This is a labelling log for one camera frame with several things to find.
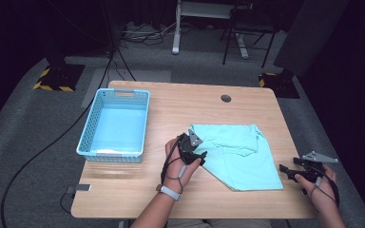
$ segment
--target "watch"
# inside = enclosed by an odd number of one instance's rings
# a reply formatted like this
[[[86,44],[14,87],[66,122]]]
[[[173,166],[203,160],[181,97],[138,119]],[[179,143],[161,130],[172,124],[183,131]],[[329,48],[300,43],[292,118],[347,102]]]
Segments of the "watch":
[[[169,189],[168,187],[159,184],[156,187],[156,191],[164,193],[168,195],[170,198],[174,199],[175,201],[178,201],[180,199],[180,194],[174,192],[173,190]]]

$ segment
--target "black stand base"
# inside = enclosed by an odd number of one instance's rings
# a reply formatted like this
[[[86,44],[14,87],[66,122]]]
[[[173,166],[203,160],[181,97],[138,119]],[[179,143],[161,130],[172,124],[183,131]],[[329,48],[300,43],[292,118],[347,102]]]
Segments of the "black stand base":
[[[298,99],[298,91],[292,79],[274,73],[261,73],[259,75],[260,87],[271,88],[277,98]]]
[[[84,69],[84,65],[47,66],[33,89],[75,91]]]

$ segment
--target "wooden tabletop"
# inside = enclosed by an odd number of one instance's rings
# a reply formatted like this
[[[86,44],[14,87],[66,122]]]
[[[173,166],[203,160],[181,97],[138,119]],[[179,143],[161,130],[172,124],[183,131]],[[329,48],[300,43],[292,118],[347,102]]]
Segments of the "wooden tabletop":
[[[256,124],[269,142],[275,166],[296,168],[298,152],[268,88],[113,81],[109,87],[147,89],[150,103],[142,163],[87,161],[71,213],[76,218],[131,219],[156,194],[164,145],[191,124]],[[231,102],[221,100],[222,95]],[[200,167],[171,212],[172,219],[311,219],[316,212],[300,185],[279,172],[283,190],[232,191]]]

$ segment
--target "person's left hand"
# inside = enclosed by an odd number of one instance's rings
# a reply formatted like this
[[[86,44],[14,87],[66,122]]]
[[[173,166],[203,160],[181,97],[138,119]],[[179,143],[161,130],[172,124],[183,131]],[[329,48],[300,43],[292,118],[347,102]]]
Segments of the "person's left hand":
[[[168,157],[168,155],[171,153],[171,148],[173,147],[174,143],[177,139],[169,141],[165,145],[165,156]],[[180,171],[182,170],[185,163],[183,160],[181,160],[179,148],[176,146],[174,149],[173,154],[170,157],[170,160],[168,161],[169,165],[167,168],[167,171],[165,173],[164,177],[164,185],[171,190],[181,193],[182,187],[185,187],[189,181],[191,180],[192,174],[197,170],[197,168],[200,166],[202,159],[196,159],[194,162],[186,166],[185,172],[183,173],[180,182],[177,179],[177,177],[180,174]]]

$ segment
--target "blue plastic basket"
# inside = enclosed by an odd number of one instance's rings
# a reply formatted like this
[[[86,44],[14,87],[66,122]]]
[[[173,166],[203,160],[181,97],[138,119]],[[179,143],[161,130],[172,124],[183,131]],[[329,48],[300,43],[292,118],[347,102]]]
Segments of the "blue plastic basket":
[[[101,88],[76,149],[87,161],[142,162],[150,92]]]

